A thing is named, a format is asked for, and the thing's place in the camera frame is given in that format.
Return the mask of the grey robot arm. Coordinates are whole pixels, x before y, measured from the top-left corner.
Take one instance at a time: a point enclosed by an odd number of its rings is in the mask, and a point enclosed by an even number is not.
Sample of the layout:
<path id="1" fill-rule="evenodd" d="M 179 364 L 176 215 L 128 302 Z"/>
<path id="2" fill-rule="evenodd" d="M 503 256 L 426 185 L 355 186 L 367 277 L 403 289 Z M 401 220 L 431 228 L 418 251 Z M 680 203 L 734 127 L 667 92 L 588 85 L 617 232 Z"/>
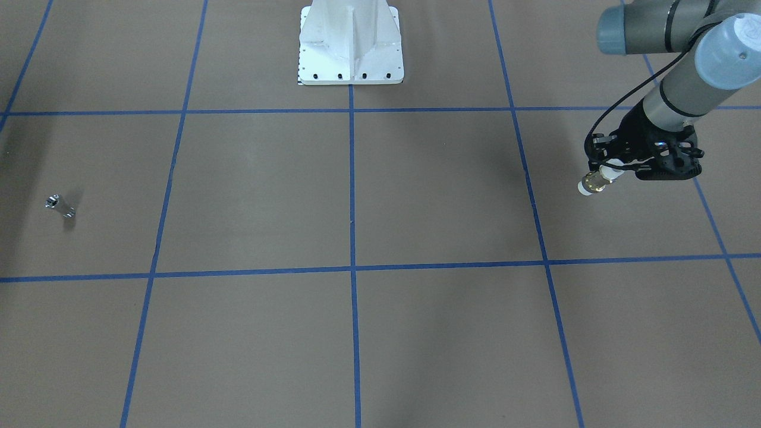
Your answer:
<path id="1" fill-rule="evenodd" d="M 597 44 L 607 55 L 675 58 L 611 133 L 590 130 L 590 171 L 614 181 L 683 181 L 702 172 L 695 122 L 759 80 L 758 1 L 633 1 L 606 9 Z"/>

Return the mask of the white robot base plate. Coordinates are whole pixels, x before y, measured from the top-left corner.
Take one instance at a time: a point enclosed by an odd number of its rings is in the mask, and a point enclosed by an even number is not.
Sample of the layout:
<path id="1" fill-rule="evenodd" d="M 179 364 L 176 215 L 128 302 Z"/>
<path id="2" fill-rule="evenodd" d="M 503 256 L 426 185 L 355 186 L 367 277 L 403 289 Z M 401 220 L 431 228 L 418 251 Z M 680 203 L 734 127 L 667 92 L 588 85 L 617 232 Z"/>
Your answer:
<path id="1" fill-rule="evenodd" d="M 400 14 L 386 1 L 313 1 L 300 12 L 297 84 L 400 84 Z"/>

